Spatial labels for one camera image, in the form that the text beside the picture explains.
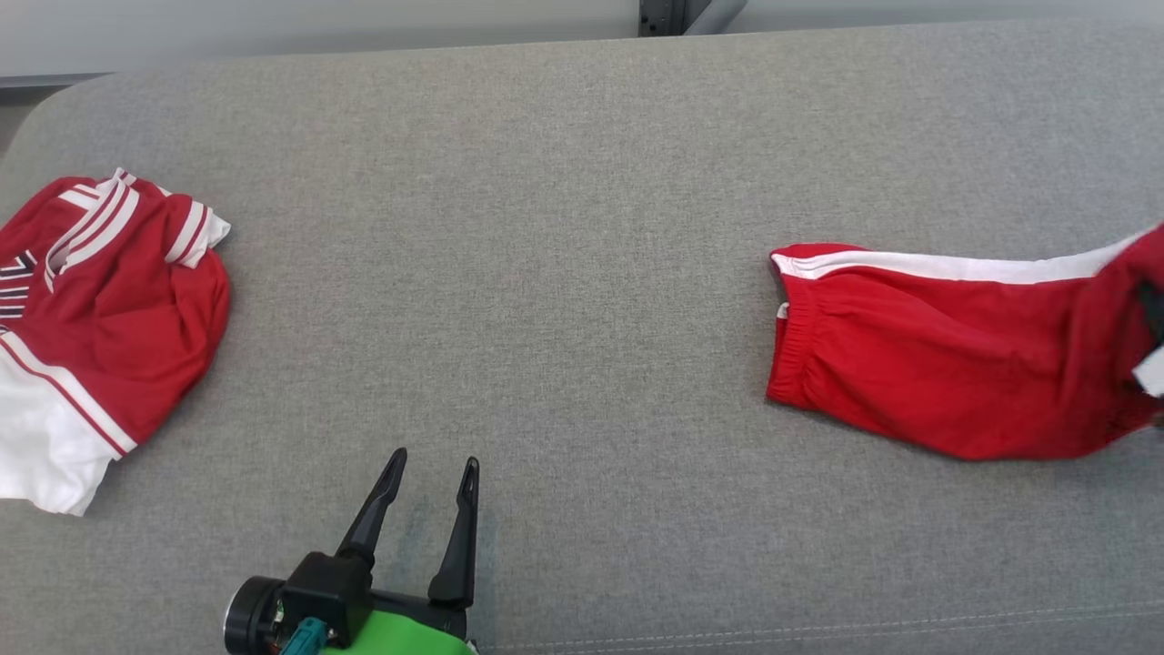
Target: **gray couch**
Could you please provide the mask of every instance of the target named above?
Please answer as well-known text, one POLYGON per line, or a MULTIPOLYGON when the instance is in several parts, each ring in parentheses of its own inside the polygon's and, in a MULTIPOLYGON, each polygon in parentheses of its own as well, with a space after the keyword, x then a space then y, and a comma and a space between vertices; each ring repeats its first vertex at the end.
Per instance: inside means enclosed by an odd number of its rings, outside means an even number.
POLYGON ((214 654, 410 449, 424 593, 481 458, 485 655, 1164 652, 1164 441, 966 464, 765 401, 769 249, 1035 258, 1164 209, 1164 28, 964 23, 203 63, 81 84, 10 215, 212 205, 218 361, 83 519, 0 503, 0 652, 214 654))

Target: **teal connector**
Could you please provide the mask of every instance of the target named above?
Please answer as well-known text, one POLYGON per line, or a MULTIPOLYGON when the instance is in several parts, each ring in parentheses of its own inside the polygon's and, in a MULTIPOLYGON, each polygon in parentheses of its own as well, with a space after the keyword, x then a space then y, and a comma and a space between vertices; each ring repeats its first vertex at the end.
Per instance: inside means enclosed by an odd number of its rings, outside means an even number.
POLYGON ((299 622, 282 655, 319 655, 325 646, 327 646, 327 626, 324 621, 308 617, 299 622))

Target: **white wall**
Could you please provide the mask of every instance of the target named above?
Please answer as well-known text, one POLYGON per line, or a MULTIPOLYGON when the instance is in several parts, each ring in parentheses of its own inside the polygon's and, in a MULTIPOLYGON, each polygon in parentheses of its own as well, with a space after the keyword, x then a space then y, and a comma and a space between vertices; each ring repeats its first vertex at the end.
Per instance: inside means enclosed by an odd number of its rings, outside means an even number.
MULTIPOLYGON (((1164 1, 752 0, 731 31, 1064 15, 1164 20, 1164 1)), ((0 78, 215 56, 619 38, 637 34, 637 17, 638 0, 0 0, 0 78)))

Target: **red and white jersey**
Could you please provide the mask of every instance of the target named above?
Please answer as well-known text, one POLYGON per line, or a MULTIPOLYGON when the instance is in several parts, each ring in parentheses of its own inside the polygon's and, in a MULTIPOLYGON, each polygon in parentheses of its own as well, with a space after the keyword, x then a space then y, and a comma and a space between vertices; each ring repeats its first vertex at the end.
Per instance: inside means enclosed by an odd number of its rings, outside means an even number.
POLYGON ((162 426, 226 332, 229 229, 121 169, 58 179, 0 228, 0 498, 81 515, 162 426))
POLYGON ((1164 391, 1137 296, 1164 290, 1164 226, 1041 261, 802 243, 772 262, 778 403, 966 460, 1052 460, 1144 427, 1144 390, 1164 391))

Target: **green panel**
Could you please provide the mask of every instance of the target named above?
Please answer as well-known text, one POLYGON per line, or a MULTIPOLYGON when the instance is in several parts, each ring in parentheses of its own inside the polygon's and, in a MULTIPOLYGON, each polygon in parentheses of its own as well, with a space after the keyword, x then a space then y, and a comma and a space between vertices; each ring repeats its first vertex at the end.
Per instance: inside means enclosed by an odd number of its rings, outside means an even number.
POLYGON ((473 655, 473 650, 460 639, 423 626, 407 617, 372 612, 352 648, 325 648, 324 654, 473 655))

